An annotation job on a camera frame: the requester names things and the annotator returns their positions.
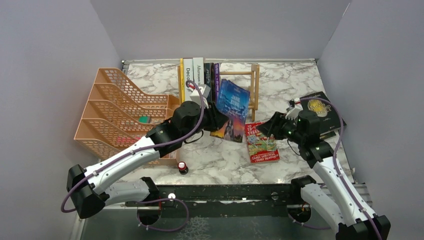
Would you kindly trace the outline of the blue Jane Eyre book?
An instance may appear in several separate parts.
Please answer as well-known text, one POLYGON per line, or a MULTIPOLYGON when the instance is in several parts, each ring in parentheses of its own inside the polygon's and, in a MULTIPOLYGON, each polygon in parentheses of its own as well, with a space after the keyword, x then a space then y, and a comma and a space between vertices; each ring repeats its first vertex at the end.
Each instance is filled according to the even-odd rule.
POLYGON ((249 110, 250 92, 230 80, 222 79, 216 107, 228 117, 224 125, 210 136, 241 143, 249 110))

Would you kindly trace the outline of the purple 52-Storey Treehouse book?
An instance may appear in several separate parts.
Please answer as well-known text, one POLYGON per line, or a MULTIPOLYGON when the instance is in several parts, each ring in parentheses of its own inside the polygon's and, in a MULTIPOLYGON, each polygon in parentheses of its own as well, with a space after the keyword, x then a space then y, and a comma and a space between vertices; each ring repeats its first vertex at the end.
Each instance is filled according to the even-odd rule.
POLYGON ((219 90, 220 90, 220 64, 214 64, 214 89, 213 89, 213 100, 216 102, 218 100, 219 90))

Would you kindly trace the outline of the floral Little Women book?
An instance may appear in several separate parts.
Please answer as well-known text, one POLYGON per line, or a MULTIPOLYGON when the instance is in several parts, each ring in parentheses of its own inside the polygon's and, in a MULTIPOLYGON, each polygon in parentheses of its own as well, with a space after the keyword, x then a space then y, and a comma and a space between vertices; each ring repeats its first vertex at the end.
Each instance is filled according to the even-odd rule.
POLYGON ((213 67, 212 62, 206 62, 203 64, 204 67, 204 84, 210 88, 209 95, 206 98, 208 102, 212 102, 213 96, 213 87, 212 87, 212 76, 213 76, 213 67))

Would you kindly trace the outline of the white Furniture Decorate book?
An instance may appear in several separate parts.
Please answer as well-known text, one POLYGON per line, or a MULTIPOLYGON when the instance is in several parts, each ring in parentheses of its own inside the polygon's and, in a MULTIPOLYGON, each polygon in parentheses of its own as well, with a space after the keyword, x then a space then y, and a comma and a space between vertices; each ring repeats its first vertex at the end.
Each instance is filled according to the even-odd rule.
POLYGON ((193 84, 194 78, 194 69, 193 69, 193 59, 192 58, 183 58, 183 92, 184 92, 184 102, 191 100, 191 94, 195 90, 193 84))

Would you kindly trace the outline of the Afternoon tea coffee cover book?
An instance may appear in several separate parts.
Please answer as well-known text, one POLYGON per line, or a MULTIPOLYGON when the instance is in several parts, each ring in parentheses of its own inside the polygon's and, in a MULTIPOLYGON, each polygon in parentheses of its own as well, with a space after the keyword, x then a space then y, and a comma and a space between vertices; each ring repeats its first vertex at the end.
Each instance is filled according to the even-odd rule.
POLYGON ((204 58, 194 57, 193 59, 193 79, 200 86, 205 84, 204 58))

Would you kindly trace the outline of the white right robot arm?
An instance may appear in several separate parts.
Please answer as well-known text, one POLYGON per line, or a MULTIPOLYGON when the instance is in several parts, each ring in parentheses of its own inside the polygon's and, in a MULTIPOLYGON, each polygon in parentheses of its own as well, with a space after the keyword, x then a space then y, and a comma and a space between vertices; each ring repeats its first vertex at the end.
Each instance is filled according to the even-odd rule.
POLYGON ((289 199, 310 204, 333 230, 337 240, 386 240, 391 223, 378 215, 347 181, 336 152, 320 138, 320 119, 314 111, 301 110, 297 120, 275 112, 270 120, 257 126, 266 137, 290 140, 298 145, 299 154, 321 178, 330 192, 325 194, 310 177, 291 181, 289 199))

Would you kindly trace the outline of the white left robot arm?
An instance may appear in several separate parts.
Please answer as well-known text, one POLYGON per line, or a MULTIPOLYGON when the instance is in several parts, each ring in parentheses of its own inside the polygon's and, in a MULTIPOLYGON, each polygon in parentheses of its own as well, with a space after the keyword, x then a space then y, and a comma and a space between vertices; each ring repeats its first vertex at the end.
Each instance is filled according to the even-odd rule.
POLYGON ((172 117, 153 127, 125 150, 95 165, 71 167, 61 211, 76 212, 81 219, 87 219, 116 203, 141 201, 144 205, 152 205, 157 200, 157 191, 150 178, 143 177, 135 182, 119 182, 119 179, 178 150, 198 132, 219 130, 228 119, 214 103, 184 102, 172 117))

